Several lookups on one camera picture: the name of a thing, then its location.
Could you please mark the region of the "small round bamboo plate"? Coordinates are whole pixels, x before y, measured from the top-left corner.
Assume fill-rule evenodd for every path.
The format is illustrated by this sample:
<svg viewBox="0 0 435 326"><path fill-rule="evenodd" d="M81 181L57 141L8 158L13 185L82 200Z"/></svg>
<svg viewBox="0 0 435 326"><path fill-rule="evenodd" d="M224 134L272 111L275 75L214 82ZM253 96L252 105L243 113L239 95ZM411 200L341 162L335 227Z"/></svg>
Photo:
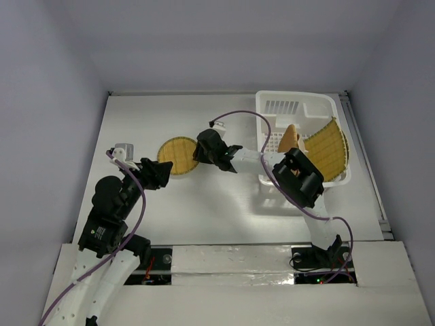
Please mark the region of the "small round bamboo plate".
<svg viewBox="0 0 435 326"><path fill-rule="evenodd" d="M171 176L180 176L192 172L198 162L194 160L197 142L188 137L173 137L158 150L159 163L172 162Z"/></svg>

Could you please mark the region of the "rounded square woven plate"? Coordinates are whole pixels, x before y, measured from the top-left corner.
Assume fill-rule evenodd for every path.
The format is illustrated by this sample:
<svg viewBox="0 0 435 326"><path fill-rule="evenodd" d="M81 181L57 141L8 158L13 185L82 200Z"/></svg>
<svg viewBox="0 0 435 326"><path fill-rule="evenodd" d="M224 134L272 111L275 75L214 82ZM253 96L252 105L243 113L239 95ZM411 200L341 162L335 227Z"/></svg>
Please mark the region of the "rounded square woven plate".
<svg viewBox="0 0 435 326"><path fill-rule="evenodd" d="M297 133L295 125L290 124L281 137L277 152L286 153L291 150L291 148L300 149L299 138L300 136Z"/></svg>

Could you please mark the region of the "square green-edged bamboo mat plate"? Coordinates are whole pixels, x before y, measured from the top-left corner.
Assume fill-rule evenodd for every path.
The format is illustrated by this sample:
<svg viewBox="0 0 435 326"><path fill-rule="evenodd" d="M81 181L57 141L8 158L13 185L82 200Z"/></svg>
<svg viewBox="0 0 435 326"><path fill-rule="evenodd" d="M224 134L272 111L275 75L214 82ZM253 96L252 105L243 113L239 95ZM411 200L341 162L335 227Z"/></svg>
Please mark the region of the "square green-edged bamboo mat plate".
<svg viewBox="0 0 435 326"><path fill-rule="evenodd" d="M346 171L345 144L335 117L321 130L304 139L304 144L308 159L323 175L324 182L332 182Z"/></svg>

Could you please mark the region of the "fan-shaped woven bamboo plate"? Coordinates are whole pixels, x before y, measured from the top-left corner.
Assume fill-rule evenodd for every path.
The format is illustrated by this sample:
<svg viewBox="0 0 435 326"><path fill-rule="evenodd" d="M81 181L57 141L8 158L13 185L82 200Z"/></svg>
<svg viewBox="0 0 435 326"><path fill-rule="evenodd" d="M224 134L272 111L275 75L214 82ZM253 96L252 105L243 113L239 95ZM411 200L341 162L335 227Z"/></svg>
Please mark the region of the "fan-shaped woven bamboo plate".
<svg viewBox="0 0 435 326"><path fill-rule="evenodd" d="M300 134L297 134L297 144L298 144L298 148L299 148L299 150L301 150L301 152L303 152L304 154L308 153L308 151L306 150L306 147L305 147L304 139Z"/></svg>

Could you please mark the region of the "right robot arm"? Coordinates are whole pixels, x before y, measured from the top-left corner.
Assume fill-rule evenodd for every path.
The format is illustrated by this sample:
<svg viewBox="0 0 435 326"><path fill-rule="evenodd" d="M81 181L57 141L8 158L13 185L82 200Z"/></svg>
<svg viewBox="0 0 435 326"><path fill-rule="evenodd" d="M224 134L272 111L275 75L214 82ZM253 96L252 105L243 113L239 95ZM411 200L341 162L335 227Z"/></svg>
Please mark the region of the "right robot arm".
<svg viewBox="0 0 435 326"><path fill-rule="evenodd" d="M193 158L224 172L266 175L276 189L297 209L309 229L312 257L316 266L338 266L340 235L333 230L323 198L324 177L301 150L286 153L261 153L241 145L228 146L218 131L209 128L198 134Z"/></svg>

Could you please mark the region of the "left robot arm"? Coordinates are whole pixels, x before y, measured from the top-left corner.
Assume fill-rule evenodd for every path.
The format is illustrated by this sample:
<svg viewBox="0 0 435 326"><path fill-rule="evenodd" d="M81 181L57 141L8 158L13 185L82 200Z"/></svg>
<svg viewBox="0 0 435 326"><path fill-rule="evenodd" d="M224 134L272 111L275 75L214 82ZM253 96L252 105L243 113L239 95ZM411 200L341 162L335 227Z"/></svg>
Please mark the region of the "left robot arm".
<svg viewBox="0 0 435 326"><path fill-rule="evenodd" d="M110 156L123 179L100 179L78 241L67 288L47 309L40 325L100 325L113 300L137 268L152 264L150 240L128 232L126 218L145 191L165 187L172 162L123 162Z"/></svg>

